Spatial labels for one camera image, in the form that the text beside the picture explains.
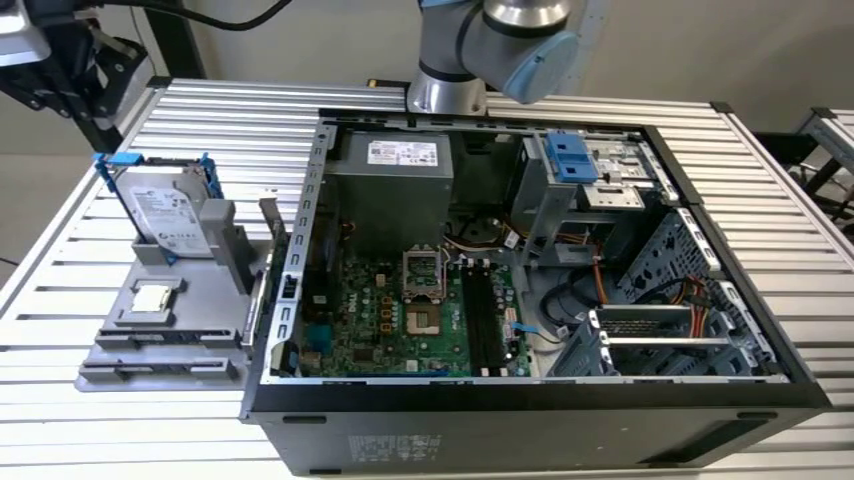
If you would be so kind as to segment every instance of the small chip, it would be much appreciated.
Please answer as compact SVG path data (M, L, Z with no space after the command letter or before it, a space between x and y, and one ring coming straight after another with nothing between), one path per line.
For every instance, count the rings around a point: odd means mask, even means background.
M134 296L132 313L162 312L172 296L172 287L166 285L143 285Z
M415 304L406 306L406 332L410 335L439 335L441 310L438 305Z
M517 309L514 307L507 307L507 309L505 310L505 321L507 323L519 321L519 317L517 315Z
M320 368L320 352L303 352L300 360L308 368Z
M374 349L373 348L357 348L353 351L353 361L358 363L366 363L374 361Z

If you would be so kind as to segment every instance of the black cable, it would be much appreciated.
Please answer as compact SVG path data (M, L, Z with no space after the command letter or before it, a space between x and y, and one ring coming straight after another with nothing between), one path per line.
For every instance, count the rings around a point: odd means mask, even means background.
M641 297L638 297L638 299L633 302L634 305L641 305L643 303L649 303L650 300L653 300L653 298L657 296L658 293L663 292L665 290L667 290L670 287L673 287L674 285L681 284L682 282L693 282L697 285L702 285L699 282L697 282L695 280L691 280L690 278L674 278L673 280L662 283L661 285L657 285L655 287L650 288L647 290L647 292L641 295Z
M578 302L582 305L585 305L585 307L587 307L589 309L599 308L599 305L602 304L599 303L598 299L589 297L582 292L577 291L575 284L582 278L585 278L585 275L587 275L591 272L593 272L593 268L589 270L575 270L573 274L570 274L570 285L569 285L570 296L575 298L575 300L578 300Z
M565 283L559 283L558 285L555 285L543 295L543 297L539 299L539 313L543 316L543 318L546 319L546 321L549 323L551 323L555 327L563 327L569 324L571 324L573 322L567 322L563 320L557 319L555 317L553 317L553 315L549 313L549 302L551 301L551 299L554 297L557 297L558 295L561 295L565 291L567 291L570 293L570 295L573 295L573 297L575 297L575 299L579 301L579 303L582 305L585 305L587 308L597 308L599 306L599 302L595 301L594 299L591 299L590 297L586 296L579 296L578 292L575 291L575 283L578 283L578 281L585 277L585 275L587 275L587 273L590 273L590 269L575 269L573 270L573 273L570 274L570 278L567 279L567 281Z
M551 338L549 338L546 335L543 335L539 332L529 332L533 333L534 335L537 335L539 338L542 338L543 340L546 340L549 343L551 343L553 345L561 345L563 342L561 340L553 340Z
M143 34L139 32L139 23L136 23L136 12L134 11L134 7L128 7L131 11L131 20L134 21L134 30L136 30L136 37L139 38L139 43L143 45L143 48L148 50L146 47L146 40L143 39ZM151 63L151 74L158 75L158 67L155 67L155 60L151 58L151 50L148 50L148 63Z
M186 18L187 20L192 20L194 22L204 23L206 25L210 25L214 28L219 28L220 30L228 30L231 32L244 32L247 30L252 30L259 25L263 25L267 20L270 20L276 15L276 13L279 13L282 9L288 6L292 1L294 0L279 0L264 13L262 13L252 20L242 23L224 22L222 20L218 20L216 18L200 14L199 12L194 12L192 10L188 10L183 7L176 7L174 5L166 5L155 0L96 0L91 3L99 7L103 7L104 5L122 5L124 7L147 8L148 10L155 10L158 12Z

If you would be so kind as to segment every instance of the power supply label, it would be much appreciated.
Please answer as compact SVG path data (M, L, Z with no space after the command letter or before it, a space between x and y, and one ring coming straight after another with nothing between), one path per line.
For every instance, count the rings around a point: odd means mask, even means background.
M435 143L375 140L369 144L369 163L371 165L438 167L439 158L437 155Z

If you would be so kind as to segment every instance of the blue latch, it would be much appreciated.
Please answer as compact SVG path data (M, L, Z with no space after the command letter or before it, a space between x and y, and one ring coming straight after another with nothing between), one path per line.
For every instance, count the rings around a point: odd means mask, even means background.
M546 154L555 166L555 178L561 183L595 183L599 172L579 135L546 134Z

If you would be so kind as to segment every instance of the wall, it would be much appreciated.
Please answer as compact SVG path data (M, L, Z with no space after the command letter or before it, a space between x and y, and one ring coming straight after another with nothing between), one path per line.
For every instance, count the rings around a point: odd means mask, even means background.
M607 20L578 93L726 100L760 129L790 129L810 106L854 106L854 2L591 0ZM270 0L187 1L244 20ZM362 84L410 80L415 0L295 0L251 32L195 26L212 78ZM575 15L583 2L575 2Z
M255 17L267 0L195 0L228 21ZM415 0L295 0L250 32L194 25L208 76L228 80L365 84L411 80L418 68L421 15Z
M581 94L725 100L754 129L854 107L854 2L613 0Z

